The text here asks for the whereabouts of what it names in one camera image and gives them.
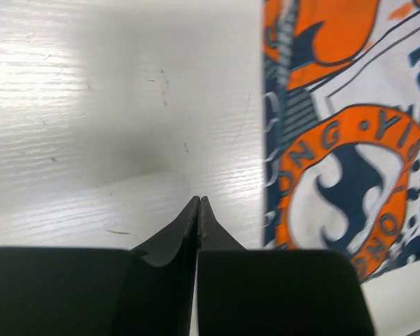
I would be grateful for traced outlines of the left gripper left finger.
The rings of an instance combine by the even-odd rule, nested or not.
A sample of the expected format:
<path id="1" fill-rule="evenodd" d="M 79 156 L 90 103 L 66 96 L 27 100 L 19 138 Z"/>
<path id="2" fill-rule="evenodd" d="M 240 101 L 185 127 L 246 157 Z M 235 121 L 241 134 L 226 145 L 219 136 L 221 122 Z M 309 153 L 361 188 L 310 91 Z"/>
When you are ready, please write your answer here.
<path id="1" fill-rule="evenodd" d="M 0 335 L 188 335 L 199 203 L 130 250 L 0 246 Z"/>

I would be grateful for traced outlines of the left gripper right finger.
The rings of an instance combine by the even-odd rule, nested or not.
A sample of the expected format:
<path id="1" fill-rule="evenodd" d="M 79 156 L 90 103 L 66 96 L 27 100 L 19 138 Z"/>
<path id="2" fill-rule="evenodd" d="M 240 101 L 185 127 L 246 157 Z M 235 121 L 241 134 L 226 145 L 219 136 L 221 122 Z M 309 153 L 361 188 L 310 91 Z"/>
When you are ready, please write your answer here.
<path id="1" fill-rule="evenodd" d="M 201 335 L 373 335 L 349 261 L 329 250 L 248 250 L 199 205 Z"/>

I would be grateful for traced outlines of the colourful patterned shorts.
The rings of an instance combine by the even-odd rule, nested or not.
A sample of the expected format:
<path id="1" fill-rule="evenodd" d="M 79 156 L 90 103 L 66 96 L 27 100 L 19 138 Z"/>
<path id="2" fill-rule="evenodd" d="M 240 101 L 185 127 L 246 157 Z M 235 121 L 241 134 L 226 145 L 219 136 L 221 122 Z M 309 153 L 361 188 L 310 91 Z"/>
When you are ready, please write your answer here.
<path id="1" fill-rule="evenodd" d="M 262 244 L 420 260 L 420 1 L 264 1 Z"/>

